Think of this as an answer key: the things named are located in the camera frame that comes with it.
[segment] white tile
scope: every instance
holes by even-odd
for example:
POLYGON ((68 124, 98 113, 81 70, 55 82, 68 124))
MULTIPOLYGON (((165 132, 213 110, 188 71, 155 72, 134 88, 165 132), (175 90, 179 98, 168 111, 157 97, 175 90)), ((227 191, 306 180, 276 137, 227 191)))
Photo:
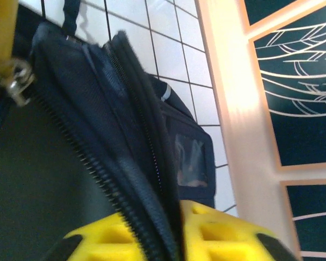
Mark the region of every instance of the white tile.
POLYGON ((97 7, 101 8, 102 10, 105 10, 104 0, 85 0, 84 2, 96 5, 97 7))
POLYGON ((145 0, 106 0, 108 11, 148 27, 145 0))
POLYGON ((174 5, 165 0, 147 0, 147 8, 151 29, 180 41, 174 5))
POLYGON ((236 218, 238 218, 238 211, 237 211, 237 207, 231 208, 230 210, 228 210, 226 212, 226 214, 231 215, 231 216, 235 216, 236 218))
POLYGON ((207 126, 202 128, 211 136, 212 144, 214 146, 215 165, 221 166, 227 164, 227 157, 224 149, 221 127, 207 126))
POLYGON ((109 14, 111 36, 119 30, 125 30, 134 52, 143 69, 151 74, 157 74, 154 61, 151 35, 148 29, 129 23, 123 19, 109 14))
POLYGON ((197 15, 195 0, 175 0, 175 4, 190 14, 197 15))
POLYGON ((159 75, 188 81, 182 45, 152 33, 159 75))
POLYGON ((199 125, 219 125, 214 92, 212 89, 191 84, 199 125))
POLYGON ((176 9, 179 19, 181 38, 184 43, 204 51, 202 33, 197 18, 188 13, 176 9))
POLYGON ((109 40, 105 11, 81 3, 76 24, 76 36, 90 44, 103 46, 109 40))
POLYGON ((19 0, 19 3, 31 9, 35 13, 42 15, 41 1, 37 0, 19 0))
POLYGON ((228 167, 216 169, 215 208, 219 211, 235 205, 232 182, 228 167))
POLYGON ((191 83, 211 87, 210 73, 205 53, 185 45, 184 50, 191 83))
POLYGON ((46 19, 62 26, 64 23, 64 1, 47 0, 45 1, 46 19))
POLYGON ((185 103, 186 107, 190 110, 194 119, 196 119, 195 109, 193 108, 192 95, 190 85, 188 83, 177 82, 176 80, 161 79, 171 86, 180 99, 185 103))

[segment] metal zipper pull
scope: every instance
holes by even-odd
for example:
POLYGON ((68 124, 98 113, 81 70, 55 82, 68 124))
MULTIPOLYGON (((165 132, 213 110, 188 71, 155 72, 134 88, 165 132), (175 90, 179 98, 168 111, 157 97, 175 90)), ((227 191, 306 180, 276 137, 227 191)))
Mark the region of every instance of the metal zipper pull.
POLYGON ((30 102, 30 98, 24 97, 23 91, 34 79, 32 67, 25 60, 12 58, 0 63, 0 86, 6 89, 19 107, 30 102))

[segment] wooden panel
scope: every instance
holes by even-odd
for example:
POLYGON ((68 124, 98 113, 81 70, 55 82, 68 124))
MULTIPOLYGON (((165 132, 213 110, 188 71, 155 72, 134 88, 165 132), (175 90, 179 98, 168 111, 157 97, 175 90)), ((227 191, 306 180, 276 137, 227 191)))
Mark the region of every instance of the wooden panel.
POLYGON ((326 164, 326 6, 268 33, 254 48, 278 165, 326 164))
POLYGON ((326 179, 286 181, 281 186, 297 255, 303 261, 326 258, 326 179))

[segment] zipper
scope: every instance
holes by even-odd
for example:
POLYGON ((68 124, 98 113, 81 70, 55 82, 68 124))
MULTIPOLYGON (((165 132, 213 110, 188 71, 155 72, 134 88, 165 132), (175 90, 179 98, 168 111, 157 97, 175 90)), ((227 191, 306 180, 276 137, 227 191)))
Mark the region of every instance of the zipper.
POLYGON ((151 152, 151 157, 152 157, 152 161, 153 161, 153 164, 154 164, 156 177, 157 177, 157 181, 158 181, 159 193, 162 196, 163 195, 163 189, 162 189, 160 171, 159 171, 158 163, 157 163, 157 156, 156 156, 156 153, 154 151, 152 138, 151 138, 150 132, 149 132, 148 127, 147 127, 147 122, 146 122, 145 117, 144 117, 143 112, 142 112, 141 104, 139 102, 139 99, 138 99, 138 97, 136 95, 135 90, 133 89, 132 85, 129 83, 129 79, 128 79, 126 73, 124 72, 124 69, 121 66, 120 61, 118 60, 117 56, 113 55, 114 52, 112 50, 111 43, 107 42, 104 45, 103 48, 106 51, 106 54, 108 55, 108 57, 110 58, 110 61, 111 61, 112 65, 116 69, 119 78, 124 81, 124 84, 126 85, 127 89, 130 92, 131 97, 134 100, 135 108, 136 108, 136 110, 138 112, 138 115, 139 115, 140 124, 143 127, 144 134, 145 134, 145 137, 146 137, 146 140, 147 140, 150 152, 151 152))
MULTIPOLYGON (((142 127, 142 130, 145 134, 147 145, 151 151, 151 157, 152 161, 155 166, 155 172, 156 172, 156 193, 159 194, 160 203, 162 204, 165 213, 168 217, 168 221, 170 223, 172 233, 174 235, 175 243, 177 243, 177 248, 180 248, 182 245, 182 232, 181 232, 181 219, 180 219, 180 208, 179 208, 179 202, 178 202, 178 194, 174 194, 174 189, 172 186, 177 185, 177 181, 173 181, 174 183, 171 183, 172 180, 169 178, 171 174, 175 175, 175 172, 171 172, 171 166, 174 165, 173 160, 169 160, 167 158, 163 157, 164 150, 162 150, 161 153, 157 154, 155 151, 155 146, 153 143, 153 139, 156 139, 156 141, 159 141, 159 145, 156 142, 156 146, 163 147, 163 144, 161 143, 162 140, 159 140, 156 136, 154 136, 154 133, 152 133, 152 130, 148 127, 148 122, 146 119, 145 114, 143 113, 143 105, 142 101, 140 101, 140 98, 137 96, 138 92, 139 95, 141 95, 141 99, 145 97, 144 99, 150 99, 150 95, 148 93, 143 94, 144 89, 141 91, 136 90, 135 87, 141 88, 140 86, 137 86, 138 84, 146 85, 140 80, 140 74, 144 73, 141 66, 137 62, 137 58, 135 54, 132 51, 132 48, 128 42, 127 37, 123 32, 119 32, 118 35, 116 35, 112 41, 107 42, 103 46, 103 50, 105 51, 106 55, 111 61, 112 66, 116 69, 116 72, 118 74, 118 77, 124 82, 127 90, 129 91, 129 94, 131 96, 131 100, 134 104, 134 108, 139 116, 140 119, 140 125, 142 127), (127 71, 122 66, 123 63, 126 63, 126 65, 130 65, 132 68, 136 68, 136 71, 131 71, 131 69, 127 68, 128 74, 131 76, 131 80, 128 78, 127 71), (161 171, 160 164, 164 167, 166 173, 161 171)), ((183 253, 181 252, 181 249, 177 249, 178 253, 174 254, 174 260, 177 259, 184 259, 183 253)))
POLYGON ((56 110, 58 106, 51 104, 34 90, 31 90, 31 96, 50 115, 54 124, 59 128, 62 135, 64 135, 66 141, 72 146, 79 160, 89 171, 102 192, 105 193, 105 196, 111 202, 115 211, 121 213, 124 221, 130 226, 135 238, 141 245, 147 260, 165 260, 166 255, 162 254, 163 250, 160 244, 155 242, 153 240, 155 238, 154 235, 148 229, 145 229, 147 228, 146 224, 135 214, 136 211, 130 202, 128 202, 127 196, 122 193, 115 180, 106 172, 102 163, 87 149, 87 145, 74 131, 67 118, 59 110, 56 110))
MULTIPOLYGON (((152 136, 150 135, 139 99, 135 95, 135 90, 129 84, 129 79, 126 77, 124 69, 117 57, 111 53, 109 48, 107 49, 107 53, 120 79, 125 83, 125 86, 128 87, 128 91, 131 97, 134 99, 139 121, 143 127, 143 132, 147 139, 152 161, 154 163, 155 174, 157 177, 156 185, 158 185, 159 188, 159 191, 156 192, 160 193, 160 196, 163 196, 163 186, 160 177, 157 155, 154 150, 152 136)), ((44 111, 51 116, 55 125, 60 129, 68 143, 71 144, 78 158, 93 176, 95 182, 105 193, 115 210, 122 214, 125 222, 130 226, 132 232, 134 233, 135 238, 139 241, 147 260, 177 260, 178 254, 175 251, 172 251, 174 248, 171 246, 167 248, 167 240, 163 240, 165 244, 162 242, 162 239, 159 236, 160 232, 158 232, 156 227, 151 223, 149 217, 146 215, 146 212, 142 212, 141 209, 136 209, 134 207, 135 204, 131 202, 132 199, 129 198, 129 195, 124 193, 121 185, 118 183, 118 180, 115 180, 111 174, 106 171, 103 163, 96 158, 96 156, 88 148, 87 144, 83 142, 82 138, 78 135, 77 130, 73 127, 73 124, 68 120, 68 117, 60 110, 60 101, 53 99, 53 94, 50 93, 48 88, 44 88, 43 91, 37 91, 35 88, 28 88, 34 80, 34 75, 32 74, 30 65, 25 61, 13 60, 7 64, 4 64, 2 68, 7 69, 10 66, 13 66, 15 69, 19 70, 16 72, 14 69, 14 74, 12 74, 14 75, 13 78, 5 78, 0 75, 1 86, 6 88, 9 96, 18 106, 26 105, 31 100, 31 97, 34 98, 37 103, 42 106, 44 111)))

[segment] navy blue backpack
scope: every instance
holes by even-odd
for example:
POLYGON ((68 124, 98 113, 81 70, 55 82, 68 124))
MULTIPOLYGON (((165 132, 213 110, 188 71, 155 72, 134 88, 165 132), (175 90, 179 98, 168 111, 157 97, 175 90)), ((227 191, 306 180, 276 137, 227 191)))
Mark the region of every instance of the navy blue backpack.
MULTIPOLYGON (((102 47, 75 38, 79 5, 65 1, 62 28, 20 6, 14 55, 29 54, 36 81, 1 93, 0 129, 10 107, 29 115, 13 100, 48 112, 147 259, 181 260, 179 200, 214 206, 211 138, 172 87, 145 73, 125 32, 102 47)), ((17 81, 31 81, 22 71, 17 81)))

